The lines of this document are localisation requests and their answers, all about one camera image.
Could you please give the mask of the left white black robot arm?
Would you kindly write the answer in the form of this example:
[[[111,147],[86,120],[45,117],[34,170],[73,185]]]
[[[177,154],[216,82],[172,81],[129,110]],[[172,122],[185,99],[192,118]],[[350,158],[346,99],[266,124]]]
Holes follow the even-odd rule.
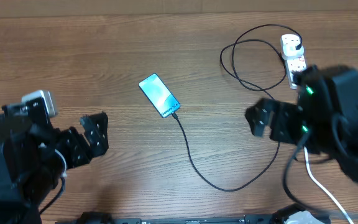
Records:
[[[85,115],[84,134],[54,128],[43,108],[0,116],[0,223],[40,223],[40,204],[65,172],[108,150],[108,116]]]

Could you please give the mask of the blue Galaxy smartphone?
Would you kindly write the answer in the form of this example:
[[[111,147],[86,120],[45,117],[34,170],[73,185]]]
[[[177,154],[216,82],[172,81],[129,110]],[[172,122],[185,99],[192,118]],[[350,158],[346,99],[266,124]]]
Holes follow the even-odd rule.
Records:
[[[139,87],[161,117],[166,118],[180,109],[179,101],[156,73],[142,80]]]

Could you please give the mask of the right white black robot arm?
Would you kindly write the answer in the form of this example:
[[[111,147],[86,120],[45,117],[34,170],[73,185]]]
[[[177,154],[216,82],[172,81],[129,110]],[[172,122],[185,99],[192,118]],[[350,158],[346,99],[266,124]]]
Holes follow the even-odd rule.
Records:
[[[288,187],[289,169],[302,149],[327,154],[358,184],[358,70],[345,65],[312,66],[295,72],[293,79],[298,87],[295,104],[261,98],[246,109],[245,117],[254,136],[263,136],[269,126],[271,140],[296,146],[285,166],[282,185],[292,201],[312,210]]]

